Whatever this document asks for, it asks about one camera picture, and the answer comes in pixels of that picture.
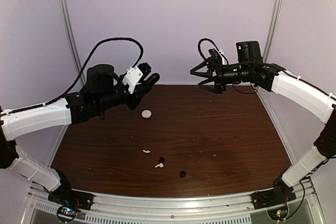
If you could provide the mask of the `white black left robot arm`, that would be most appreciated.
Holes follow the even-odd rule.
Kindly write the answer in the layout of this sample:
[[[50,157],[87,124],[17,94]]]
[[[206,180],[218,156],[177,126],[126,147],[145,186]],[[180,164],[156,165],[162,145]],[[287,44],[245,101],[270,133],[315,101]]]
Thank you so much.
[[[64,205],[76,197],[66,175],[40,164],[16,145],[16,138],[54,126],[75,125],[106,110],[126,105],[134,110],[159,81],[148,63],[129,68],[118,76],[114,67],[100,64],[87,70],[87,82],[79,92],[64,94],[54,102],[1,112],[1,168],[11,169],[42,185]]]

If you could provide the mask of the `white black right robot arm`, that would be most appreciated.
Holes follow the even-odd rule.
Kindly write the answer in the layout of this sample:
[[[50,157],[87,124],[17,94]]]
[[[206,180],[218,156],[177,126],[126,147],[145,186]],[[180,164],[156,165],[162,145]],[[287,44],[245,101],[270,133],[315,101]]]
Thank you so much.
[[[335,96],[282,66],[265,63],[257,41],[238,42],[236,49],[235,64],[229,64],[217,46],[209,49],[209,57],[190,70],[191,75],[203,78],[199,88],[221,94],[229,84],[250,83],[295,102],[325,124],[313,146],[275,180],[269,199],[279,204],[289,196],[289,188],[335,157]]]

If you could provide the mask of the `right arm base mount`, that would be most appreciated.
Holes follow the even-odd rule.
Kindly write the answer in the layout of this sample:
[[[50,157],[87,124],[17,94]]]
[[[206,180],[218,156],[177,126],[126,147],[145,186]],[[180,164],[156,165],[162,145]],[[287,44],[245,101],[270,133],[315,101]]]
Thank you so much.
[[[275,189],[256,191],[250,195],[254,209],[266,209],[268,217],[275,222],[284,221],[289,217],[289,202],[296,199],[296,194],[277,193]]]

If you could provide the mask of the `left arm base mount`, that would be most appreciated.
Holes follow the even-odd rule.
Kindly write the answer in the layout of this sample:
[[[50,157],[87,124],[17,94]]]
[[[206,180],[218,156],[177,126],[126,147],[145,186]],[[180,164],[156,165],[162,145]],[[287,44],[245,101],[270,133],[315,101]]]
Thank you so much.
[[[48,200],[59,204],[56,217],[63,223],[69,223],[83,215],[83,210],[90,210],[93,203],[93,194],[77,190],[61,193],[44,189]]]

